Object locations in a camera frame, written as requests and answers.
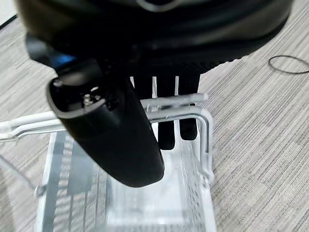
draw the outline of gray carpet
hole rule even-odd
[[[309,61],[309,1],[297,0],[284,31],[241,60],[202,75],[214,117],[212,196],[218,231],[309,231],[309,74],[271,70],[273,55]],[[0,31],[0,121],[47,111],[53,70],[30,61],[19,20]],[[278,67],[301,71],[290,59]],[[0,154],[41,181],[48,136],[0,144]],[[34,230],[37,199],[0,168],[0,231]]]

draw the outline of wire basket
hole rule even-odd
[[[53,134],[37,231],[215,231],[209,185],[198,172],[194,153],[199,138],[181,140],[177,124],[175,148],[162,152],[163,179],[142,188],[110,177],[66,132]]]

